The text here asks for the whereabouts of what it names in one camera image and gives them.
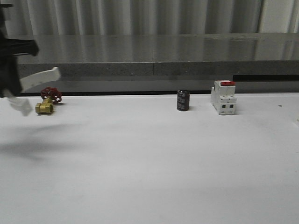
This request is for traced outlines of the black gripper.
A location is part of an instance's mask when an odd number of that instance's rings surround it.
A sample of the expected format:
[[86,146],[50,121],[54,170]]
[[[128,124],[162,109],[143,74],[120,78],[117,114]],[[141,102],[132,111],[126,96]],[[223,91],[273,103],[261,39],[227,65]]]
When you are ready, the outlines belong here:
[[22,55],[36,56],[39,52],[35,40],[8,39],[0,33],[0,96],[10,91],[14,96],[22,91],[18,75],[17,57]]

